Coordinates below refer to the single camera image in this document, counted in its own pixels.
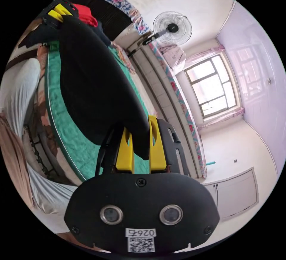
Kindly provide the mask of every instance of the label sticker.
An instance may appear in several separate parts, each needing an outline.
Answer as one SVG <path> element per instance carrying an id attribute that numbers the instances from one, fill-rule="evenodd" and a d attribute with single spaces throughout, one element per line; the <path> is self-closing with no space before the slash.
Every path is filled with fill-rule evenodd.
<path id="1" fill-rule="evenodd" d="M 128 237 L 128 252 L 155 252 L 154 237 Z"/>
<path id="2" fill-rule="evenodd" d="M 156 229 L 125 229 L 125 237 L 156 237 Z"/>

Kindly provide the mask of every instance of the fan grille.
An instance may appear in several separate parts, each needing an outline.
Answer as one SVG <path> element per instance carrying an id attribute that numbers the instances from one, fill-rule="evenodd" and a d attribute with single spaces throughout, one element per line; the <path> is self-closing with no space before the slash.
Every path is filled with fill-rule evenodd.
<path id="1" fill-rule="evenodd" d="M 192 35 L 192 25 L 181 13 L 174 11 L 167 11 L 159 14 L 153 23 L 153 30 L 155 33 L 163 31 L 170 23 L 174 23 L 179 27 L 176 33 L 167 32 L 158 39 L 164 44 L 181 45 L 186 43 Z"/>

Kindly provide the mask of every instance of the qr code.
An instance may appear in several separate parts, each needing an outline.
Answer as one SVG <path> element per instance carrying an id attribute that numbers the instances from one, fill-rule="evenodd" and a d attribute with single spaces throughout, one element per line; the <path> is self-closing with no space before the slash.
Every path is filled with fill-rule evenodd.
<path id="1" fill-rule="evenodd" d="M 128 237 L 128 252 L 155 252 L 154 237 Z"/>

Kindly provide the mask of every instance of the wall fan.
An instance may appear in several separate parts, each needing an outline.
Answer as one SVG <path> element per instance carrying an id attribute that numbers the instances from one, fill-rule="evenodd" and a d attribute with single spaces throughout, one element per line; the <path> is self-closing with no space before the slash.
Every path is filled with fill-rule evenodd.
<path id="1" fill-rule="evenodd" d="M 147 45 L 156 39 L 167 45 L 184 44 L 192 35 L 192 26 L 184 15 L 174 11 L 167 11 L 155 18 L 153 31 L 155 34 L 145 38 L 138 48 L 129 53 L 128 57 L 132 56 L 141 46 Z"/>

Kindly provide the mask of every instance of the screw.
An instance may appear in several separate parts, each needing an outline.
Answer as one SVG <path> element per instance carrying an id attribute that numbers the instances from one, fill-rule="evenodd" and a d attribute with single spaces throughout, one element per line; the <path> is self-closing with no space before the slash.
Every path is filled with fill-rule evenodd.
<path id="1" fill-rule="evenodd" d="M 144 179 L 137 179 L 136 185 L 137 185 L 138 187 L 142 188 L 143 186 L 146 185 L 146 180 L 144 180 Z"/>
<path id="2" fill-rule="evenodd" d="M 80 230 L 77 228 L 77 227 L 73 227 L 72 228 L 72 232 L 74 233 L 74 234 L 79 234 L 80 233 Z"/>
<path id="3" fill-rule="evenodd" d="M 208 235 L 208 234 L 210 234 L 211 232 L 212 232 L 212 227 L 209 225 L 209 226 L 207 226 L 207 227 L 205 228 L 204 233 L 205 233 L 206 235 Z"/>

